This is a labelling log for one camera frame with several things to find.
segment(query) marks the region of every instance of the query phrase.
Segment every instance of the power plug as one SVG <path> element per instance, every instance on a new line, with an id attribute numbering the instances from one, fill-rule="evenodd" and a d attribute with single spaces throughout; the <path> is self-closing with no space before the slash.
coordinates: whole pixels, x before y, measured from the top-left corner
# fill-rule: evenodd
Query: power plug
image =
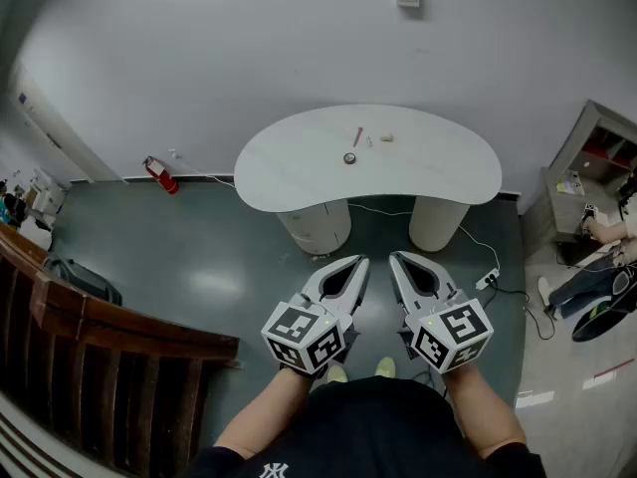
<path id="1" fill-rule="evenodd" d="M 484 291 L 489 285 L 495 282 L 499 276 L 500 271 L 498 271 L 497 269 L 489 271 L 489 273 L 483 276 L 482 279 L 478 283 L 476 283 L 476 289 L 478 289 L 479 291 Z"/>

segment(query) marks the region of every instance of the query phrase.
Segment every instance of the kidney-shaped table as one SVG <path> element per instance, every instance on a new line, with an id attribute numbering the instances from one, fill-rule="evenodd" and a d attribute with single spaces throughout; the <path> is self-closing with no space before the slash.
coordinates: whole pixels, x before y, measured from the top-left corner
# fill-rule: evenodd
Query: kidney-shaped table
<path id="1" fill-rule="evenodd" d="M 438 251 L 469 206 L 491 200 L 501 183 L 498 158 L 477 134 L 385 105 L 329 107 L 280 120 L 250 140 L 235 166 L 239 196 L 277 213 L 299 246 L 316 255 L 347 239 L 347 198 L 416 195 L 409 236 L 419 248 Z"/>

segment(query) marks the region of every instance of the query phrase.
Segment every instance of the shirt sleeve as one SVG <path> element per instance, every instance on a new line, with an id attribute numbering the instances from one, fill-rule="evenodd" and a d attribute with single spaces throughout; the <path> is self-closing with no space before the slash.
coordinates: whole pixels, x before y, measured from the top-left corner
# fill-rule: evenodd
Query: shirt sleeve
<path id="1" fill-rule="evenodd" d="M 637 214 L 629 214 L 624 218 L 626 223 L 626 231 L 630 239 L 637 237 Z"/>
<path id="2" fill-rule="evenodd" d="M 539 455 L 531 453 L 519 442 L 512 442 L 498 448 L 487 457 L 489 462 L 503 477 L 546 478 Z"/>
<path id="3" fill-rule="evenodd" d="M 245 460 L 239 453 L 222 446 L 204 448 L 180 475 L 180 478 L 220 478 L 233 471 Z"/>

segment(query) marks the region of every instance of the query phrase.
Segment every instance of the table leg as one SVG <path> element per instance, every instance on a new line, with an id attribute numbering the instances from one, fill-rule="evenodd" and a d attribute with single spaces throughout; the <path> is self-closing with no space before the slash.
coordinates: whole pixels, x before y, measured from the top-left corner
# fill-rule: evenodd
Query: table leg
<path id="1" fill-rule="evenodd" d="M 409 222 L 409 237 L 421 250 L 442 250 L 458 230 L 468 210 L 469 205 L 464 203 L 417 196 Z"/>
<path id="2" fill-rule="evenodd" d="M 340 248 L 349 236 L 351 219 L 347 200 L 322 203 L 277 216 L 299 247 L 313 255 L 324 255 Z"/>

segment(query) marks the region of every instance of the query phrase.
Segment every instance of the suitcase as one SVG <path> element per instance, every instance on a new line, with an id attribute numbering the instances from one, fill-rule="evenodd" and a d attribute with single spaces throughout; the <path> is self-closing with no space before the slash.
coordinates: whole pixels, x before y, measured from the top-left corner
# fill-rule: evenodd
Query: suitcase
<path id="1" fill-rule="evenodd" d="M 114 305 L 121 306 L 121 294 L 108 280 L 99 274 L 81 266 L 71 259 L 50 253 L 44 263 L 44 268 L 55 277 L 70 283 L 74 287 L 92 296 L 103 299 Z"/>

